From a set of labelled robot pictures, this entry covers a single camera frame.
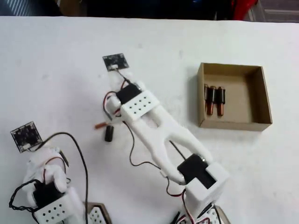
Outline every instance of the electrical wire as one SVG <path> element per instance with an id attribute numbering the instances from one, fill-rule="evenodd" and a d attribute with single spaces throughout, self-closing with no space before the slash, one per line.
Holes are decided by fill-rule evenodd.
<path id="1" fill-rule="evenodd" d="M 123 123 L 127 126 L 128 130 L 130 131 L 131 136 L 132 136 L 132 140 L 133 140 L 133 144 L 132 144 L 132 148 L 131 148 L 130 156 L 129 156 L 129 160 L 130 160 L 131 165 L 134 166 L 134 167 L 138 167 L 138 166 L 141 166 L 142 164 L 150 164 L 150 165 L 156 167 L 157 169 L 161 170 L 160 167 L 158 167 L 156 164 L 154 164 L 154 163 L 152 163 L 152 162 L 149 162 L 149 161 L 144 161 L 144 162 L 141 162 L 141 163 L 139 163 L 139 164 L 134 164 L 134 163 L 133 163 L 133 161 L 132 161 L 132 153 L 133 153 L 133 150 L 134 150 L 134 147 L 135 147 L 135 137 L 134 137 L 134 134 L 133 134 L 131 128 L 129 127 L 129 125 L 128 125 L 125 121 L 123 121 Z M 167 193 L 168 195 L 172 196 L 172 197 L 180 197 L 180 196 L 182 195 L 182 193 L 180 193 L 180 194 L 171 194 L 171 193 L 169 192 L 170 180 L 169 180 L 168 177 L 166 177 L 166 179 L 167 179 L 167 182 L 168 182 L 168 183 L 167 183 L 167 187 L 166 187 L 166 193 Z"/>
<path id="2" fill-rule="evenodd" d="M 125 83 L 126 83 L 126 80 L 124 80 L 124 81 L 122 82 L 122 84 L 121 84 L 121 90 L 123 89 Z"/>
<path id="3" fill-rule="evenodd" d="M 207 221 L 207 224 L 210 224 L 210 222 L 211 222 L 210 218 L 209 218 L 209 217 L 206 217 L 206 218 L 200 220 L 199 222 L 197 222 L 197 224 L 203 223 L 203 222 L 205 222 L 205 221 Z"/>
<path id="4" fill-rule="evenodd" d="M 215 204 L 214 204 L 214 209 L 215 209 L 215 211 L 216 211 L 216 214 L 217 214 L 217 217 L 218 217 L 218 222 L 219 222 L 219 224 L 221 224 L 221 219 L 220 219 L 220 215 L 219 215 L 219 212 L 218 212 L 218 210 L 216 209 L 216 206 L 215 206 Z"/>
<path id="5" fill-rule="evenodd" d="M 85 190 L 85 222 L 86 224 L 88 224 L 88 212 L 87 212 L 87 205 L 88 205 L 88 170 L 87 170 L 87 166 L 86 166 L 86 163 L 85 163 L 85 160 L 84 160 L 84 157 L 83 157 L 83 154 L 82 154 L 82 151 L 80 149 L 80 146 L 79 144 L 77 143 L 76 139 L 69 133 L 67 132 L 57 132 L 57 133 L 54 133 L 52 134 L 50 137 L 48 137 L 45 141 L 43 141 L 37 148 L 35 151 L 37 151 L 38 149 L 40 149 L 41 147 L 44 146 L 44 144 L 46 144 L 50 139 L 52 139 L 53 137 L 57 136 L 57 135 L 68 135 L 75 143 L 76 147 L 77 147 L 77 150 L 79 151 L 79 154 L 80 154 L 80 157 L 81 157 L 81 160 L 82 160 L 82 163 L 83 163 L 83 166 L 84 166 L 84 170 L 85 170 L 85 177 L 86 177 L 86 190 Z"/>
<path id="6" fill-rule="evenodd" d="M 34 209 L 34 208 L 32 208 L 32 207 L 26 207 L 26 206 L 19 206 L 19 207 L 17 207 L 17 206 L 15 206 L 15 205 L 13 205 L 14 198 L 15 198 L 16 194 L 18 193 L 18 191 L 19 191 L 20 189 L 22 189 L 23 187 L 27 186 L 28 184 L 31 184 L 31 183 L 34 183 L 34 182 L 35 182 L 35 183 L 38 183 L 38 184 L 42 184 L 42 183 L 41 183 L 39 180 L 37 180 L 37 179 L 32 179 L 32 180 L 30 180 L 30 181 L 28 181 L 28 182 L 26 182 L 26 183 L 21 184 L 19 187 L 17 187 L 17 188 L 14 190 L 14 193 L 13 193 L 13 195 L 11 196 L 10 201 L 9 201 L 9 203 L 8 203 L 8 207 L 11 208 L 11 209 L 13 209 L 13 210 L 17 210 L 17 211 L 24 211 L 24 210 L 26 210 L 26 211 L 30 212 L 31 215 L 32 215 L 32 217 L 33 217 L 33 219 L 38 223 L 36 217 L 34 216 L 34 212 L 36 212 L 37 209 Z"/>
<path id="7" fill-rule="evenodd" d="M 47 165 L 49 162 L 51 162 L 51 161 L 54 160 L 54 159 L 61 159 L 62 163 L 64 164 L 64 173 L 66 174 L 66 166 L 65 166 L 65 162 L 64 162 L 63 158 L 61 158 L 61 157 L 55 156 L 55 157 L 49 159 L 48 161 L 46 161 L 45 165 Z M 46 169 L 44 168 L 44 169 L 43 169 L 43 182 L 44 182 L 44 183 L 46 183 L 46 176 L 45 176 L 45 175 L 46 175 Z"/>
<path id="8" fill-rule="evenodd" d="M 123 74 L 121 74 L 121 72 L 118 69 L 115 69 L 115 71 L 117 71 L 118 74 L 120 74 L 120 76 L 129 84 L 131 84 L 131 81 L 129 79 L 127 79 L 126 77 L 124 77 Z"/>
<path id="9" fill-rule="evenodd" d="M 186 210 L 186 213 L 187 213 L 187 215 L 188 215 L 188 217 L 189 217 L 189 219 L 190 219 L 191 224 L 195 224 L 194 218 L 193 218 L 192 215 L 190 214 L 189 210 L 187 209 L 186 203 L 185 203 L 185 198 L 184 198 L 185 193 L 186 193 L 186 189 L 183 190 L 183 193 L 182 193 L 182 201 L 183 201 L 183 205 L 184 205 L 184 208 L 185 208 L 185 210 Z"/>
<path id="10" fill-rule="evenodd" d="M 103 111 L 104 111 L 104 113 L 107 115 L 107 117 L 108 117 L 110 120 L 112 120 L 112 117 L 111 117 L 111 115 L 109 114 L 109 112 L 106 110 L 106 100 L 107 100 L 108 95 L 111 94 L 111 93 L 116 94 L 115 91 L 109 91 L 108 93 L 106 93 L 106 95 L 105 95 L 105 97 L 104 97 L 104 99 L 103 99 Z"/>
<path id="11" fill-rule="evenodd" d="M 186 219 L 186 215 L 182 215 L 181 218 L 179 218 L 177 221 L 176 221 L 176 224 L 180 224 L 180 222 L 182 222 L 183 220 Z"/>
<path id="12" fill-rule="evenodd" d="M 182 154 L 182 152 L 178 149 L 178 147 L 173 143 L 173 141 L 169 141 L 173 147 L 177 150 L 177 152 L 181 155 L 181 157 L 186 160 L 186 157 L 184 157 L 184 155 Z"/>

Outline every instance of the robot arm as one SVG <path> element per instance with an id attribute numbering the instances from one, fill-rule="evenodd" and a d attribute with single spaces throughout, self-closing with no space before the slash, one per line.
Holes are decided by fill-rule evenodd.
<path id="1" fill-rule="evenodd" d="M 121 120 L 132 128 L 150 151 L 163 175 L 185 185 L 185 205 L 192 217 L 198 217 L 209 204 L 219 198 L 229 178 L 228 172 L 213 161 L 211 153 L 201 142 L 188 129 L 178 124 L 142 83 L 129 83 L 116 96 L 110 97 L 107 109 L 111 112 L 119 109 Z M 157 127 L 148 126 L 142 119 L 144 115 L 152 119 Z M 165 143 L 170 140 L 193 153 L 178 167 L 171 163 L 166 152 Z"/>

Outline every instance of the white surface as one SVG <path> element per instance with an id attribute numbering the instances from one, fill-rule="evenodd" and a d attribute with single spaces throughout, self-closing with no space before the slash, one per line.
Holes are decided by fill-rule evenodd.
<path id="1" fill-rule="evenodd" d="M 164 224 L 181 207 L 165 193 L 167 181 L 155 168 L 130 165 L 124 125 L 115 127 L 111 144 L 103 141 L 104 130 L 93 130 L 104 118 L 105 92 L 122 82 L 114 73 L 108 78 L 101 58 L 114 53 L 124 53 L 136 79 L 230 172 L 218 204 L 232 223 L 299 222 L 299 24 L 1 17 L 0 29 L 2 223 L 33 223 L 29 213 L 8 208 L 29 157 L 19 154 L 10 131 L 31 120 L 43 139 L 57 131 L 77 138 L 90 174 L 89 201 L 105 203 L 113 223 Z M 200 62 L 262 65 L 273 125 L 262 133 L 198 128 Z M 67 136 L 52 143 L 67 156 L 83 199 L 84 169 L 73 143 Z M 133 160 L 149 157 L 137 141 Z M 170 190 L 181 189 L 171 184 Z M 25 201 L 19 193 L 15 203 Z"/>

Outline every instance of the open cardboard box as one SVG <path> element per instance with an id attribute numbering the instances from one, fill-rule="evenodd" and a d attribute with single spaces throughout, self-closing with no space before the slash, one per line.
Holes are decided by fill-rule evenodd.
<path id="1" fill-rule="evenodd" d="M 201 63 L 198 71 L 199 126 L 262 131 L 272 124 L 267 87 L 260 66 Z M 204 84 L 226 89 L 224 115 L 206 114 Z"/>

